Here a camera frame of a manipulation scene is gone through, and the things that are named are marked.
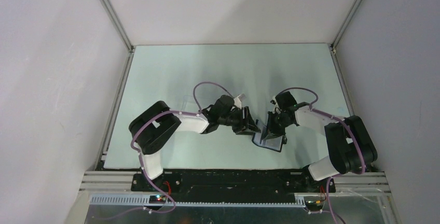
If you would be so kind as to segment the clear plastic card tray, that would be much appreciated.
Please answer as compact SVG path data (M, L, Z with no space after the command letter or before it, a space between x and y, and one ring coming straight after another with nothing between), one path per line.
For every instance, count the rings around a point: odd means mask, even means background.
M199 111L199 107L196 101L194 100L193 96L185 95L183 97L182 111L191 112L191 113L197 113Z

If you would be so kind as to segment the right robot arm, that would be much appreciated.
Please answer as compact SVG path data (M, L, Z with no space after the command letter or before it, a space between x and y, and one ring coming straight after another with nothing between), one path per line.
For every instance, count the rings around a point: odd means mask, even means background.
M306 167L302 186L309 192L317 191L323 179L346 173L363 174L367 166L377 160L376 147L364 125L356 115L338 117L314 107L311 103L297 102L287 88L275 95L268 112L267 123L257 120L261 129L253 135L252 142L261 148L281 152L286 144L286 129L300 126L314 130L326 139L328 156Z

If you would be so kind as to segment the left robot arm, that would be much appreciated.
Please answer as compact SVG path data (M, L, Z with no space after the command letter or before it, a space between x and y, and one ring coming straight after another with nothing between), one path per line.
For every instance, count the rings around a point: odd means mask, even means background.
M222 95L214 104L196 113L172 110L164 101L157 101L129 124L130 146L139 157L144 185L151 191L163 187L161 149L176 132L209 134L220 125L231 127L236 135L254 135L261 129L247 106L238 97Z

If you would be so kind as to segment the right controller board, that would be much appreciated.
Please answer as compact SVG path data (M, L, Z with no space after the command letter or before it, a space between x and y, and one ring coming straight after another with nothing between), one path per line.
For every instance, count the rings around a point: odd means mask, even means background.
M325 200L306 201L304 210L309 213L321 213L325 205Z

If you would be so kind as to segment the controller board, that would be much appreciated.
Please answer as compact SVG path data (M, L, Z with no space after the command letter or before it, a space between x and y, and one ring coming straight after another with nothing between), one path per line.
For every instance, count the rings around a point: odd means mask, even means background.
M168 202L168 198L165 195L154 194L148 198L148 204L152 206L164 205Z
M304 210L309 213L321 213L325 205L325 200L306 201Z

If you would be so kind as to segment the left controller board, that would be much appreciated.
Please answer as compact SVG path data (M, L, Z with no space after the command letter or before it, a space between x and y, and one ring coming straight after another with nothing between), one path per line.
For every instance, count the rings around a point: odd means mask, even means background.
M148 204L152 206L164 205L168 202L168 198L165 195L154 194L148 198Z

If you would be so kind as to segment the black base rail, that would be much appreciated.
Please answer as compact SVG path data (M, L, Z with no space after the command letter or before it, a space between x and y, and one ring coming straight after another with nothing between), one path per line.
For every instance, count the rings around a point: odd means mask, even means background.
M297 193L324 193L326 179L315 181L306 170L165 169L150 184L133 175L132 192L154 192L154 186L182 203L294 203Z

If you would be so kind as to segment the right aluminium frame post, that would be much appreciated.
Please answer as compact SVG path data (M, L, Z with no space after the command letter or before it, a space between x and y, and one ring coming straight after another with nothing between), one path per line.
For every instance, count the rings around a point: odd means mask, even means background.
M347 15L345 16L340 28L338 29L336 36L334 37L330 47L332 48L333 52L336 51L337 46L339 45L344 33L346 32L347 28L349 27L352 19L354 18L354 15L357 13L358 9L361 6L361 3L364 0L354 0L351 7L349 8L349 11Z

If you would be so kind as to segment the aluminium frame post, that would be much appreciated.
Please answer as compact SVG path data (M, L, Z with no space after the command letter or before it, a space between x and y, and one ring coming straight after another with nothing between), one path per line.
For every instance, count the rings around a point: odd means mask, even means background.
M103 6L107 16L109 17L112 25L114 26L117 34L122 40L127 51L132 52L134 49L134 45L132 44L114 6L112 5L111 0L99 0L99 1L101 2L101 5Z
M333 52L336 51L337 46L339 45L344 33L346 32L347 28L349 27L352 19L354 18L354 15L357 13L358 9L361 6L361 3L364 0L354 0L351 7L349 8L349 11L347 15L345 16L340 28L338 29L336 36L334 37L330 47L332 48Z

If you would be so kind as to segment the left aluminium frame post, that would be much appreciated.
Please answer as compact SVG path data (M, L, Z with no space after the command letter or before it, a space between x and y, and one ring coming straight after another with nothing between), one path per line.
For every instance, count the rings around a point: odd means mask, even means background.
M114 6L112 5L111 0L99 0L99 1L101 2L101 5L103 6L107 16L109 17L112 25L114 26L117 34L122 40L127 51L132 52L134 49L134 45L132 44Z

